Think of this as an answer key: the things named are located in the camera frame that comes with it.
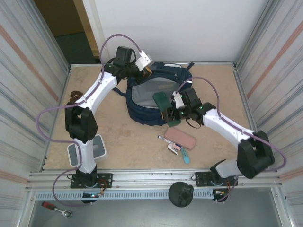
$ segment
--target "metal frame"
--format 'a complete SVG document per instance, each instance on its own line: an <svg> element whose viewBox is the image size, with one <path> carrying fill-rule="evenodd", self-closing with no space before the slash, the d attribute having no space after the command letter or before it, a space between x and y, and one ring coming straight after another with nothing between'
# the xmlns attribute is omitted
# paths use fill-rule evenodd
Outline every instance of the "metal frame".
<svg viewBox="0 0 303 227"><path fill-rule="evenodd" d="M243 106L244 106L245 114L246 114L248 123L250 125L250 129L253 130L253 131L257 131L257 129L258 129L257 124L256 124L254 118L252 117L252 112L251 112L251 109L250 109L250 105L248 103L248 99L245 95L242 83L240 81L238 71L235 69L235 67L233 67L232 69L233 69L233 74L234 74L235 79L236 79L236 83L237 83L237 86L238 86L240 97L241 97L241 100L242 100L242 103L243 103Z"/></svg>
<svg viewBox="0 0 303 227"><path fill-rule="evenodd" d="M112 188L109 190L144 190L144 189L169 189L177 181L183 181L195 185L191 180L195 172L209 172L209 168L204 169L99 169L98 173L113 173ZM62 173L62 170L45 170L42 173L31 173L26 191L48 191L52 189L55 178ZM260 173L254 179L244 176L239 177L237 187L280 187L281 182L278 173ZM59 191L81 191L83 189L71 189L70 180L67 174L63 175L56 183L56 190ZM203 187L206 189L226 188L226 187Z"/></svg>
<svg viewBox="0 0 303 227"><path fill-rule="evenodd" d="M32 217L35 201L36 201L35 190L24 192L22 200L22 211L19 215L17 227L27 227Z"/></svg>
<svg viewBox="0 0 303 227"><path fill-rule="evenodd" d="M60 97L60 100L58 101L58 106L61 105L61 103L62 103L62 101L64 99L64 94L66 92L66 88L67 88L68 82L70 80L70 77L71 77L71 69L70 69L70 71L69 71L69 73L68 73L68 75L66 77L66 80L65 80L65 83L64 83L64 87L63 87L63 90L62 90L62 93L61 93L61 97ZM53 132L54 132L55 126L57 124L58 116L59 116L59 109L56 110L55 118L53 120L54 124L53 124L53 126L52 126L52 128L50 130L50 135L49 135L50 137L53 136ZM49 153L50 144L51 144L51 142L48 140L46 148L45 148L45 157L44 157L43 161L41 162L41 165L40 165L40 168L39 168L40 172L43 170L43 166L45 164L45 160L47 159L47 156L48 156L48 153Z"/></svg>
<svg viewBox="0 0 303 227"><path fill-rule="evenodd" d="M296 227L297 225L294 221L294 217L281 188L272 187L271 192L282 226Z"/></svg>
<svg viewBox="0 0 303 227"><path fill-rule="evenodd" d="M191 62L169 62L173 64L178 64L178 65L188 65ZM233 66L234 63L232 61L195 61L195 65L231 65ZM72 68L77 68L77 67L94 67L94 66L101 66L101 64L72 64Z"/></svg>

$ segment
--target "metal panel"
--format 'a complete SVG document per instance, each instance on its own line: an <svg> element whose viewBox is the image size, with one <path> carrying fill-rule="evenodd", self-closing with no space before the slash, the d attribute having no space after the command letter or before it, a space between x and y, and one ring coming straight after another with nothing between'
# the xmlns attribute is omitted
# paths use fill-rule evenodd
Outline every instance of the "metal panel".
<svg viewBox="0 0 303 227"><path fill-rule="evenodd" d="M283 196L280 188L271 188L274 202L279 214L279 218L283 227L296 227L293 215L287 204L286 197Z"/></svg>
<svg viewBox="0 0 303 227"><path fill-rule="evenodd" d="M23 198L26 200L26 203L21 208L22 215L20 216L18 220L17 227L27 227L29 225L30 219L33 214L33 209L35 205L35 197L37 192L30 191L25 192Z"/></svg>
<svg viewBox="0 0 303 227"><path fill-rule="evenodd" d="M169 62L173 64L178 64L178 65L188 65L191 62ZM194 62L195 65L231 65L233 66L232 61L196 61ZM96 66L101 66L101 64L72 64L72 68L77 68L77 67L96 67Z"/></svg>
<svg viewBox="0 0 303 227"><path fill-rule="evenodd" d="M68 208L72 218L41 207L34 207L31 227L280 227L269 188L236 189L225 204L193 199L186 208L178 208L168 199L103 200L92 206ZM67 201L79 204L79 201Z"/></svg>
<svg viewBox="0 0 303 227"><path fill-rule="evenodd" d="M249 56L250 51L254 47L256 41L261 35L264 27L268 24L268 19L279 5L281 0L269 0L267 5L265 6L254 30L252 31L250 38L248 39L245 47L243 48L242 53L240 54L238 60L236 61L236 70L240 69L243 63L246 61L246 58Z"/></svg>
<svg viewBox="0 0 303 227"><path fill-rule="evenodd" d="M84 191L59 191L56 197L60 200L91 200L91 198L83 198ZM110 190L104 191L103 195L96 200L147 200L147 199L168 199L169 191L166 190ZM213 199L212 189L196 189L193 192L194 199ZM55 200L53 193L50 191L38 192L36 201Z"/></svg>
<svg viewBox="0 0 303 227"><path fill-rule="evenodd" d="M58 102L58 105L62 105L62 102L63 102L63 99L64 99L64 94L65 94L65 91L66 91L66 88L67 88L67 85L68 85L68 81L70 80L70 76L71 76L71 70L66 78L66 81L64 83L64 87L62 89L62 94L60 96L60 101ZM57 123L57 119L58 119L58 115L59 115L59 110L56 110L55 111L55 116L54 116L54 124L50 130L50 135L49 137L52 138L53 137L53 132L54 132L54 129L55 129L55 126L56 126L56 123ZM47 141L47 145L46 145L46 149L45 149L45 157L43 159L43 161L41 162L41 165L40 165L40 169L39 171L41 172L44 168L44 164L45 164L45 159L47 159L47 156L48 156L48 153L49 153L49 147L50 147L50 144L51 142L48 140Z"/></svg>

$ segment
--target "black mounting bracket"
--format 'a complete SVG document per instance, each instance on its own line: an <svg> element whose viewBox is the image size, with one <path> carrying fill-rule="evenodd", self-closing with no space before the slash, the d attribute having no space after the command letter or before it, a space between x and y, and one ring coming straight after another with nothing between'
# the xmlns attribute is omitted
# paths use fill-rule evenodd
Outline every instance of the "black mounting bracket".
<svg viewBox="0 0 303 227"><path fill-rule="evenodd" d="M198 187L228 186L228 183L230 186L233 186L236 180L236 176L214 180L212 172L196 172L195 178Z"/></svg>
<svg viewBox="0 0 303 227"><path fill-rule="evenodd" d="M106 188L112 187L113 174L97 174L97 166L90 174L76 170L75 174L70 175L71 178L68 178L71 179L71 188L101 188L102 181L99 179L106 181Z"/></svg>

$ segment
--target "ratchet wrench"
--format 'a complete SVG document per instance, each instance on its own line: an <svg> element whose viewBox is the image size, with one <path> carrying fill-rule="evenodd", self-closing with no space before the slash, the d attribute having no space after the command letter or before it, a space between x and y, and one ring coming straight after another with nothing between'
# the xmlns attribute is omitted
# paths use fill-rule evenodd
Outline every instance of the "ratchet wrench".
<svg viewBox="0 0 303 227"><path fill-rule="evenodd" d="M56 211L62 213L62 215L64 217L66 217L66 218L70 218L72 216L72 212L71 211L69 211L69 210L61 210L61 209L57 208L55 205L53 205L53 204L51 204L49 202L43 202L41 204L41 206L43 206L45 208L48 208L50 210L56 210Z"/></svg>

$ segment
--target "wooden table surface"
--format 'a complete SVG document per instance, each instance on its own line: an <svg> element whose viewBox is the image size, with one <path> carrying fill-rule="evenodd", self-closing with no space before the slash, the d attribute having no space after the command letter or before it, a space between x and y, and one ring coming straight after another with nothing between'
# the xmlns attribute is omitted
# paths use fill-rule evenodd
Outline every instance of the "wooden table surface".
<svg viewBox="0 0 303 227"><path fill-rule="evenodd" d="M100 68L100 65L73 67L62 104L69 101L70 92L74 90L85 93L98 77ZM220 111L224 115L249 127L231 65L195 65L190 71L193 76L205 77L214 84L220 95ZM121 81L118 88L125 91L126 81ZM194 80L193 88L202 103L217 105L215 93L206 82ZM177 128L196 138L195 147L187 150L190 164L185 164L181 153L173 155L168 151L167 143L157 138L158 135L164 136L168 126L148 126L133 121L128 115L125 98L114 91L99 106L95 119L98 134L102 135L108 152L108 159L97 163L98 168L202 168L237 156L237 149L217 132L203 126L193 129L184 121ZM64 122L64 110L61 110L54 139L70 140ZM50 144L45 169L70 168L67 146Z"/></svg>

